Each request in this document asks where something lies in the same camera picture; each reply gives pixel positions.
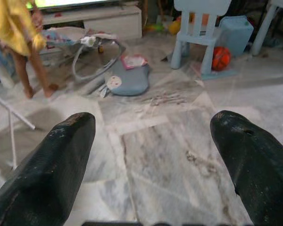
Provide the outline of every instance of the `marble floor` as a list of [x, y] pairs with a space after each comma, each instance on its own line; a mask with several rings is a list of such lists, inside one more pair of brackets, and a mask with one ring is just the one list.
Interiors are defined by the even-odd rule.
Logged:
[[[31, 69], [37, 91], [32, 100], [25, 99], [19, 83], [9, 90], [0, 86], [0, 96], [37, 126], [31, 131], [15, 121], [19, 160], [68, 116], [90, 112], [96, 117], [97, 134], [66, 226], [88, 220], [140, 221], [145, 226], [161, 221], [251, 224], [211, 139], [209, 122], [218, 111], [232, 110], [283, 143], [283, 51], [243, 56], [233, 61], [235, 76], [202, 81], [195, 69], [195, 59], [203, 55], [198, 47], [192, 47], [193, 57], [181, 70], [161, 62], [174, 41], [156, 34], [125, 43], [129, 54], [144, 55], [151, 66], [150, 88], [138, 97], [101, 98], [97, 91], [82, 96], [84, 85], [74, 85], [68, 65], [49, 70], [62, 89], [48, 100]], [[3, 175], [11, 163], [8, 115], [0, 107]]]

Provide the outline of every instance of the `tv stand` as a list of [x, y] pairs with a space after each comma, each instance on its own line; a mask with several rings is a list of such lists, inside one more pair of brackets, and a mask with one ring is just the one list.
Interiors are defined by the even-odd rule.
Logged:
[[77, 9], [44, 15], [44, 25], [83, 21], [85, 29], [114, 33], [122, 40], [142, 37], [142, 12], [136, 6]]

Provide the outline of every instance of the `bare foot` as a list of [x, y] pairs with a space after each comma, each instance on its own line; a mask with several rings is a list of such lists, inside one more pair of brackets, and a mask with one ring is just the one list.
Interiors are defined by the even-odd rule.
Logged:
[[48, 89], [44, 90], [44, 95], [45, 95], [46, 98], [49, 98], [57, 90], [58, 90], [58, 85], [57, 84], [50, 84], [48, 86]]
[[25, 93], [25, 96], [26, 96], [28, 99], [33, 98], [34, 93], [33, 93], [33, 88], [32, 88], [32, 87], [29, 87], [28, 89], [24, 89], [23, 91], [24, 91], [24, 93]]

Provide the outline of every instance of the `child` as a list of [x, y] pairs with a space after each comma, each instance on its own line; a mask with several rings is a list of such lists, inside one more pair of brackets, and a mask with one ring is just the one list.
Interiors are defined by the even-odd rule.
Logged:
[[[36, 26], [37, 32], [41, 32], [42, 30], [42, 14], [41, 11], [37, 8], [36, 4], [33, 4], [33, 15], [32, 15], [32, 22]], [[22, 25], [22, 33], [25, 36], [25, 40], [27, 42], [28, 49], [30, 51], [30, 56], [28, 56], [28, 60], [31, 62], [33, 69], [37, 78], [40, 81], [40, 84], [43, 88], [45, 97], [49, 98], [52, 94], [58, 89], [58, 85], [56, 84], [49, 84], [46, 70], [42, 64], [42, 60], [39, 56], [37, 50], [33, 48], [32, 40], [29, 37], [28, 32], [25, 30], [24, 26]], [[24, 86], [24, 93], [28, 99], [33, 98], [33, 88], [31, 87], [28, 79], [28, 74], [26, 71], [26, 57], [19, 54], [18, 52], [14, 51], [12, 48], [6, 46], [6, 49], [9, 50], [13, 56], [16, 72], [20, 77], [20, 80]]]

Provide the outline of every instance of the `child's hand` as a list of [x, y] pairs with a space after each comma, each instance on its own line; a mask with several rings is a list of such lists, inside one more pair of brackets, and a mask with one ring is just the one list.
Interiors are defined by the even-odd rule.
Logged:
[[43, 15], [40, 10], [35, 10], [32, 15], [33, 23], [36, 26], [37, 32], [43, 29]]

